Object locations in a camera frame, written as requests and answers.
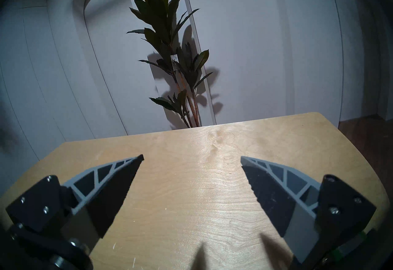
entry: white panel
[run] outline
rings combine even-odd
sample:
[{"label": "white panel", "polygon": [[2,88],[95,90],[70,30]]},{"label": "white panel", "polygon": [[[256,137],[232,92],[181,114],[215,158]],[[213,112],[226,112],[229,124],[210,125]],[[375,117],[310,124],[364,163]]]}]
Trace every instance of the white panel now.
[{"label": "white panel", "polygon": [[335,0],[285,3],[292,44],[295,113],[320,112],[338,126],[343,67]]},{"label": "white panel", "polygon": [[128,28],[135,27],[131,0],[90,0],[84,11],[98,64],[128,135],[169,130],[161,106],[149,97],[157,90],[149,65],[138,62],[138,46]]},{"label": "white panel", "polygon": [[190,0],[217,123],[283,116],[286,84],[277,0]]},{"label": "white panel", "polygon": [[65,140],[94,139],[58,58],[46,7],[23,9],[23,19],[35,76]]},{"label": "white panel", "polygon": [[0,65],[0,195],[38,161],[14,114]]},{"label": "white panel", "polygon": [[63,143],[64,137],[51,116],[31,66],[21,9],[1,16],[0,36],[0,60],[9,100],[27,140],[42,159]]},{"label": "white panel", "polygon": [[380,52],[371,7],[365,0],[336,0],[343,45],[340,121],[377,113]]},{"label": "white panel", "polygon": [[95,138],[126,135],[88,36],[84,0],[47,0],[58,56]]}]

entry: small label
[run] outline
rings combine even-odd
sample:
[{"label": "small label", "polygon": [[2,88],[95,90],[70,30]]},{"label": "small label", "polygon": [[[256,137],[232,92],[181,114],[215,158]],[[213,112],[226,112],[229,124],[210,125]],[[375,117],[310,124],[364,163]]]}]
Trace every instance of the small label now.
[{"label": "small label", "polygon": [[179,66],[175,62],[179,62],[179,59],[177,58],[177,54],[171,55],[171,61],[172,61],[172,67],[173,71],[180,70]]}]

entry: bolt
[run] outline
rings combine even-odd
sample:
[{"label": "bolt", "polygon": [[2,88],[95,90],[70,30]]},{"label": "bolt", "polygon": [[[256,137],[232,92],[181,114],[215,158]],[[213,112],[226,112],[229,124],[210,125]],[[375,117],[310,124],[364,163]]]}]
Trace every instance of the bolt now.
[{"label": "bolt", "polygon": [[329,208],[330,213],[332,213],[333,215],[337,215],[340,214],[340,210],[337,207],[330,207]]}]

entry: wooden floor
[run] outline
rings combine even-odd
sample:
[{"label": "wooden floor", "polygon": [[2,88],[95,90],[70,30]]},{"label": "wooden floor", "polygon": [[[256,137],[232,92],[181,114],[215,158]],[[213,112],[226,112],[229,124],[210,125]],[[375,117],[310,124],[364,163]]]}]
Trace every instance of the wooden floor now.
[{"label": "wooden floor", "polygon": [[338,129],[370,163],[393,199],[393,121],[369,116],[340,122]]}]

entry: wooden table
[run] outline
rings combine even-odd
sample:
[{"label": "wooden table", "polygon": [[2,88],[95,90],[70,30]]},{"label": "wooden table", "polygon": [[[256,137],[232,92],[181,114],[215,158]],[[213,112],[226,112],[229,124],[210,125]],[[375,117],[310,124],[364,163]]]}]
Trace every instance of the wooden table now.
[{"label": "wooden table", "polygon": [[143,154],[117,217],[91,258],[95,269],[271,269],[291,252],[240,165],[250,156],[317,181],[330,173],[367,197],[378,227],[389,200],[358,150],[319,113],[62,144],[1,199],[4,208],[46,175],[61,183],[96,165]]}]

